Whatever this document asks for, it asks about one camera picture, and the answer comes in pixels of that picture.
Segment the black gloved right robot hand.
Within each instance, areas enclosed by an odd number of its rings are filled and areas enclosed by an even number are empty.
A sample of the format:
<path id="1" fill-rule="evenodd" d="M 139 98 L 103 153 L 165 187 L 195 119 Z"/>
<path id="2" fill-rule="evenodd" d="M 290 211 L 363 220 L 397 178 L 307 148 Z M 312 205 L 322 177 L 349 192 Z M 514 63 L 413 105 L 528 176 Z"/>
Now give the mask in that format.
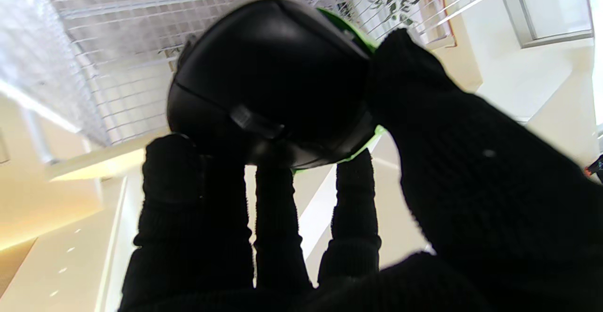
<path id="1" fill-rule="evenodd" d="M 406 29 L 371 59 L 365 100 L 401 161 L 407 207 L 433 253 L 379 269 L 368 151 L 336 168 L 318 287 L 306 270 L 293 172 L 256 170 L 170 134 L 146 148 L 121 312 L 600 312 L 602 186 L 484 99 Z"/>

